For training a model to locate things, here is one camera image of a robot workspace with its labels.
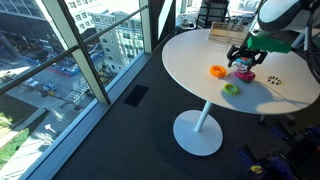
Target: chair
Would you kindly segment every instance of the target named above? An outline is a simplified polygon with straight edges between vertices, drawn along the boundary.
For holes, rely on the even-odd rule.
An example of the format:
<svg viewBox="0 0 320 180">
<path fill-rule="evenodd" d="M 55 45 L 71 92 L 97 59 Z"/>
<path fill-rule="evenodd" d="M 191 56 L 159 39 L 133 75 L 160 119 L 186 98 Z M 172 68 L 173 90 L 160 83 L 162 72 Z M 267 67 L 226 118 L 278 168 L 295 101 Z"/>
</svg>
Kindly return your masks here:
<svg viewBox="0 0 320 180">
<path fill-rule="evenodd" d="M 199 10 L 196 29 L 210 28 L 212 22 L 226 22 L 230 18 L 228 13 L 229 0 L 202 0 Z"/>
</svg>

